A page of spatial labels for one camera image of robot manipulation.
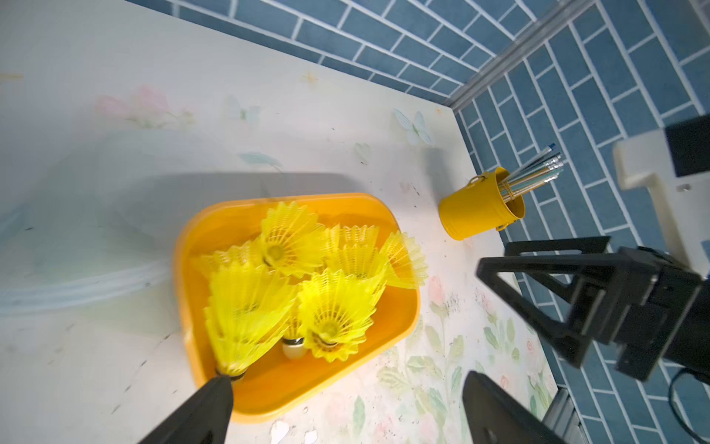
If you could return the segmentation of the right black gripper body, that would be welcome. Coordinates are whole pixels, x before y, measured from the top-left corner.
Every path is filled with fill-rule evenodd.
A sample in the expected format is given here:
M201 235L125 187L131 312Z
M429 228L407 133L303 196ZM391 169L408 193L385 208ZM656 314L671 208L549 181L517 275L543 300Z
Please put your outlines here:
M618 253L641 265L639 283L624 296L641 294L623 316L613 342L615 369L645 382L666 359L704 384L709 382L709 279L659 251L638 247Z

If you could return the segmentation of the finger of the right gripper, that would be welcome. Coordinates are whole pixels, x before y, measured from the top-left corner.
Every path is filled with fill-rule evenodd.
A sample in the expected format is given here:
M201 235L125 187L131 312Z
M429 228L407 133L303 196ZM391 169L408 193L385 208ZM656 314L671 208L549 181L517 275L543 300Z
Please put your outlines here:
M587 255L588 253L604 253L610 244L610 236L572 238L563 240L524 240L509 242L504 251L506 257L522 256L525 253L573 253Z
M514 290L504 273L524 275L545 289L558 314L547 314ZM620 255L487 257L477 277L576 368L593 342L615 339L627 314L627 261Z

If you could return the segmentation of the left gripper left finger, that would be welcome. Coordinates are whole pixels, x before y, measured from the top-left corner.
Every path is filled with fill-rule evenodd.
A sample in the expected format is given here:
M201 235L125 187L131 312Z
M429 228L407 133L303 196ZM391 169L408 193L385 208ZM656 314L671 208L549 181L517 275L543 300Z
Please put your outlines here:
M214 377L141 443L224 443L233 409L229 377Z

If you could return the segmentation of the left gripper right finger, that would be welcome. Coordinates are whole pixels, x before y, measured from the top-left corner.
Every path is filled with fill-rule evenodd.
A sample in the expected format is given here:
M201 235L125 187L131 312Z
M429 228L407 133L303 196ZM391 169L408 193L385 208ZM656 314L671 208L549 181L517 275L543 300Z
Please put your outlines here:
M486 374L468 373L462 405L474 443L564 443Z

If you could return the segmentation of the yellow plastic storage box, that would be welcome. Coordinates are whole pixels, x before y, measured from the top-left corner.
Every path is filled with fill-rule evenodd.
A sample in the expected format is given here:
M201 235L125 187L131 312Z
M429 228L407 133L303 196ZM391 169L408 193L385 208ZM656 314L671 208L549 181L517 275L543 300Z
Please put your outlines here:
M377 226L378 242L399 230L390 209L371 194L318 194L294 197L318 214L327 226ZM195 215L181 230L173 253L174 290L192 376L197 387L216 376L216 359L210 346L203 309L209 290L206 279L190 263L199 253L254 239L268 209L278 198L228 201L209 206ZM357 354L345 362L329 364L308 354L288 359L274 346L253 364L245 377L233 386L232 420L258 424L272 420L311 399L346 375L367 364L414 331L420 314L419 290L389 287L373 314L373 327Z

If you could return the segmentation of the yellow shuttlecock small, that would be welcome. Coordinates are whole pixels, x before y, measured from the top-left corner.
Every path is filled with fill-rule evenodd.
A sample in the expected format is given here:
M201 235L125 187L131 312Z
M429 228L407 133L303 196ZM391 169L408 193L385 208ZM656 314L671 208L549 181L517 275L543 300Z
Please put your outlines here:
M375 246L346 245L330 252L325 258L325 265L372 288L386 285L388 258Z

